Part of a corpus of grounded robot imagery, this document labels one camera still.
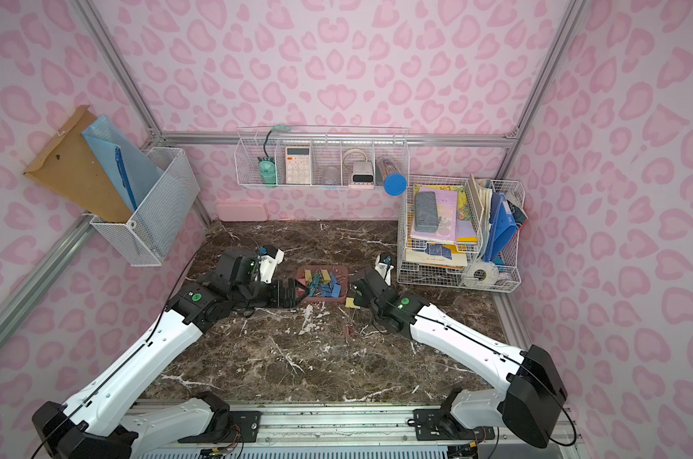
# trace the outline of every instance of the pink tray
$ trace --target pink tray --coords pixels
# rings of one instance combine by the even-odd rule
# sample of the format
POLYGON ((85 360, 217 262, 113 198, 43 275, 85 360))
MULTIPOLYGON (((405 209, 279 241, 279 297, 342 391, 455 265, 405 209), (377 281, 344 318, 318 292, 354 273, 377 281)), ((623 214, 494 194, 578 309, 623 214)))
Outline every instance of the pink tray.
MULTIPOLYGON (((321 270, 326 270, 329 272, 329 275, 331 273, 335 273, 338 275, 339 280, 338 284, 342 286, 342 291, 340 292, 340 295, 338 298, 324 298, 322 296, 318 297, 306 297, 303 302, 308 303, 308 302, 320 302, 320 303, 344 303, 347 301, 347 289, 349 289, 349 271, 346 266, 343 266, 341 264, 307 264, 305 266, 301 266, 298 268, 298 271, 296 272, 296 278, 303 282, 304 276, 305 276, 305 271, 306 270, 311 270, 311 274, 314 274, 315 272, 321 272, 321 270)), ((298 295, 303 294, 302 289, 298 289, 298 295)))

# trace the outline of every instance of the calculator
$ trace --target calculator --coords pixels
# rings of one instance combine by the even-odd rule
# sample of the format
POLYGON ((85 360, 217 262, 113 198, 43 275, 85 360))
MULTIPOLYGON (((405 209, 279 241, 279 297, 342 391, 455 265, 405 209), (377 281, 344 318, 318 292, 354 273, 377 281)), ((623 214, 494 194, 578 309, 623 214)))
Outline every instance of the calculator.
POLYGON ((310 147, 286 147, 286 183, 311 184, 310 147))

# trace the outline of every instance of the pink wall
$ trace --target pink wall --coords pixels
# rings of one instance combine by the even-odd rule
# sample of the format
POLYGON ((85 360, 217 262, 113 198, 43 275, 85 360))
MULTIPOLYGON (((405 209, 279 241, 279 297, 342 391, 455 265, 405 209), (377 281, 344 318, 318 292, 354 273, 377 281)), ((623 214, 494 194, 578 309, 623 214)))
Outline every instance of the pink wall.
POLYGON ((119 85, 62 0, 0 2, 0 304, 80 209, 22 177, 76 106, 145 138, 119 85))
MULTIPOLYGON (((401 197, 381 189, 244 189, 237 184, 231 145, 185 147, 201 202, 212 217, 220 216, 217 204, 239 201, 263 203, 270 220, 397 220, 401 197)), ((504 155, 503 148, 415 148, 410 171, 434 176, 491 177, 504 155)))
MULTIPOLYGON (((64 1, 0 2, 0 303, 79 216, 21 173, 80 104, 144 140, 64 1)), ((39 445, 30 418, 42 401, 65 400, 150 325, 202 237, 189 215, 154 269, 131 268, 98 234, 81 249, 0 351, 0 459, 29 457, 39 445)))
POLYGON ((0 459, 30 457, 33 412, 64 402, 148 329, 202 239, 192 212, 164 266, 132 268, 92 236, 0 350, 0 459))
POLYGON ((693 0, 595 2, 511 177, 517 299, 594 457, 693 457, 693 0))
POLYGON ((509 132, 565 2, 96 2, 167 130, 509 132))

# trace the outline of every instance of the blue lid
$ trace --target blue lid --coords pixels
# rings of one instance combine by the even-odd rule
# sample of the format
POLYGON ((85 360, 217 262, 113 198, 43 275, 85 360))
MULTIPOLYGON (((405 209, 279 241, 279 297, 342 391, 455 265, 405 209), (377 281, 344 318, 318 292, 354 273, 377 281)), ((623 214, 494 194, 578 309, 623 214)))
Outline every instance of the blue lid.
POLYGON ((390 174, 385 179, 385 191, 390 196, 400 196, 407 188, 407 180, 400 174, 390 174))

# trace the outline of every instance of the blue plastic folder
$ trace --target blue plastic folder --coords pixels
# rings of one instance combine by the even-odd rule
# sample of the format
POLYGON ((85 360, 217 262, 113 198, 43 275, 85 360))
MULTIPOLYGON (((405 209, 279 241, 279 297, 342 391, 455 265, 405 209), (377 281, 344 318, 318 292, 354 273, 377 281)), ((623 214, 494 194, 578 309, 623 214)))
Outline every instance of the blue plastic folder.
POLYGON ((503 192, 494 192, 492 194, 490 219, 492 228, 489 232, 489 242, 484 257, 485 262, 494 260, 499 251, 507 245, 517 231, 515 218, 512 217, 512 211, 509 209, 507 198, 503 192))
POLYGON ((107 116, 100 116, 81 132, 122 201, 135 212, 163 175, 107 116))

